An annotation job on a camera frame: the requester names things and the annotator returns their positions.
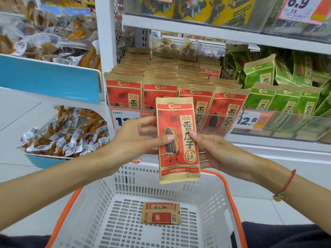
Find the white and orange price tag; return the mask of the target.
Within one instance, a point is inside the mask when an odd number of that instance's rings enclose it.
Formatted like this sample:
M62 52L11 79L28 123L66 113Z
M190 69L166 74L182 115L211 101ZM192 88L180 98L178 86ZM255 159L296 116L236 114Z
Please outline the white and orange price tag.
M262 130L274 112L266 110L245 109L234 128L245 130Z
M155 116L154 109L131 108L121 106L109 107L113 128L119 130L125 121L129 119L139 119L148 116Z

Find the white shelf unit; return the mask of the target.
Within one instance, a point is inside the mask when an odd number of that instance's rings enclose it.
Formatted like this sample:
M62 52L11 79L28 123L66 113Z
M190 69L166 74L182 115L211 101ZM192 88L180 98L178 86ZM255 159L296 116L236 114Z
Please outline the white shelf unit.
M102 70L110 71L117 64L116 23L114 0L95 0L97 27L100 39ZM246 43L280 46L308 46L313 42L268 36L254 32L215 28L208 25L163 20L161 18L124 15L124 28L160 29L177 33L192 33L200 36L216 36L224 39L239 39ZM253 154L265 157L286 168L295 168L299 175L331 189L331 144L291 140L265 136L238 134L232 131L226 140Z

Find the person's left hand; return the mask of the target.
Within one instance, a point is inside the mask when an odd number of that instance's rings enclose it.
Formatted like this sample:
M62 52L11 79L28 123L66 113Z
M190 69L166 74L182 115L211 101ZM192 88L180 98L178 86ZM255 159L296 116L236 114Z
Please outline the person's left hand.
M114 174L122 165L133 161L144 154L156 155L158 153L143 152L143 137L138 129L144 126L154 126L157 122L155 116L125 121L116 136L102 149L105 151L105 164L108 175Z

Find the clear bag of nuts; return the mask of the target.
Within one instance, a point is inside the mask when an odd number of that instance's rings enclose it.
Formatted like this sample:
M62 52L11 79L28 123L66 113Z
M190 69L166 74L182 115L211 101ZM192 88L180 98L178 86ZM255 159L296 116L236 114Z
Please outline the clear bag of nuts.
M191 41L189 38L183 38L182 45L179 48L179 58L196 62L201 53L202 45L197 40Z
M152 56L179 59L181 45L182 41L180 40L172 40L163 37L149 38L149 46Z

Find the clear plastic shelf front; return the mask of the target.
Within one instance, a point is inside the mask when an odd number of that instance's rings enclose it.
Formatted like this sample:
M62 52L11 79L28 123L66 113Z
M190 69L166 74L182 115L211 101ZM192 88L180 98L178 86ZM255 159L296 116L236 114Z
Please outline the clear plastic shelf front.
M331 117L276 111L271 111L274 114L262 130L234 128L245 109L247 108L242 108L237 116L233 114L221 115L216 112L196 113L196 132L217 134L223 138L226 138L230 133L235 133L315 142L331 131Z

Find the pile of clear snack sachets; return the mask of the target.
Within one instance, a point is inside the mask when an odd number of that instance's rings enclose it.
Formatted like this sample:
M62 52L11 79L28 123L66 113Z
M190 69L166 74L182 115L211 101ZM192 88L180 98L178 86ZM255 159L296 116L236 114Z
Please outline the pile of clear snack sachets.
M0 0L0 54L101 72L94 0Z
M97 112L56 105L57 115L41 128L24 133L18 149L27 154L71 159L94 152L110 142L107 122Z

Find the person's right forearm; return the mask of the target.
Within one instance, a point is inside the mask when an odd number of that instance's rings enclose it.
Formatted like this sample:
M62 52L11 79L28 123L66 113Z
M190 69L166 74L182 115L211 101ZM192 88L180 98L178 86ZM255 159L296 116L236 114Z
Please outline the person's right forearm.
M257 171L259 185L279 195L307 219L331 236L331 191L278 163L262 158Z

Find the blue display bin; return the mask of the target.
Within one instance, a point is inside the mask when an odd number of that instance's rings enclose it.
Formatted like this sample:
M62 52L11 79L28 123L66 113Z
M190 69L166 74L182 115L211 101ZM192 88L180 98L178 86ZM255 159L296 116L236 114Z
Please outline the blue display bin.
M40 154L28 154L25 153L27 159L39 169L47 169L49 167L64 163L73 158L66 157L57 157L57 156L49 156L49 155L40 155Z

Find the person's left forearm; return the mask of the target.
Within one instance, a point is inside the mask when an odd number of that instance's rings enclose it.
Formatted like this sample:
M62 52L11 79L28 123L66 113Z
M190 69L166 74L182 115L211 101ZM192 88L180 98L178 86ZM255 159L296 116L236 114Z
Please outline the person's left forearm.
M0 183L0 232L119 166L114 155L99 150Z

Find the large white orange price tag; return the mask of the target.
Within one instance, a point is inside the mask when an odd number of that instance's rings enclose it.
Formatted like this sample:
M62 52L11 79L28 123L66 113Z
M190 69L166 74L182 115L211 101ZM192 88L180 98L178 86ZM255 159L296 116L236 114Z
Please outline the large white orange price tag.
M331 0L285 0L278 19L322 24L331 18Z

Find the white basket with orange rim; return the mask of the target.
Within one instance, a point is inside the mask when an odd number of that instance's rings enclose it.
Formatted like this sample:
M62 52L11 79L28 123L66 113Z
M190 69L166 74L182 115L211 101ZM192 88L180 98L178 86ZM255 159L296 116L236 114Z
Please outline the white basket with orange rim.
M141 224L143 202L180 204L180 225ZM46 248L247 248L223 176L159 183L154 163L128 163L75 191Z

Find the rows of red seed packs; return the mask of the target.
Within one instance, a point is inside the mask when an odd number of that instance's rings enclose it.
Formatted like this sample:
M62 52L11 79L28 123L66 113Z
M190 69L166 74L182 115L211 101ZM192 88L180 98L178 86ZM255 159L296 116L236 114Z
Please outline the rows of red seed packs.
M198 56L196 62L152 56L129 48L121 62L104 73L110 106L154 109L156 98L192 97L196 113L237 116L250 90L224 79L221 61Z

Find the row of yellow snack bags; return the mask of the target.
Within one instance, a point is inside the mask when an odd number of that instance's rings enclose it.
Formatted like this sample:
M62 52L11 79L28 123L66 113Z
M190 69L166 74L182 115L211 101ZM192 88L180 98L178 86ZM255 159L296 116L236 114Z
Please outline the row of yellow snack bags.
M256 0L124 0L125 13L244 28Z

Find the rows of green seed packs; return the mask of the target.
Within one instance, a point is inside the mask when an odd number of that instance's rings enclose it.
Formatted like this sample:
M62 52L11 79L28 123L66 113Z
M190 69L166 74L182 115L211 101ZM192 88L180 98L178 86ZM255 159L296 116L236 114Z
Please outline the rows of green seed packs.
M331 117L331 54L226 44L221 63L250 90L244 108ZM331 131L318 141L331 144Z

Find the red sunflower seed packet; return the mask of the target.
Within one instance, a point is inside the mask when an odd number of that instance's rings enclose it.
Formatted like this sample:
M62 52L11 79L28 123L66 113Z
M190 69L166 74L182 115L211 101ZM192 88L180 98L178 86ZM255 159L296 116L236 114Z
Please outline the red sunflower seed packet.
M141 224L180 225L180 204L171 202L143 202Z
M159 183L196 182L200 180L200 161L196 142L190 137L196 131L192 97L156 98L158 136L174 140L159 147Z

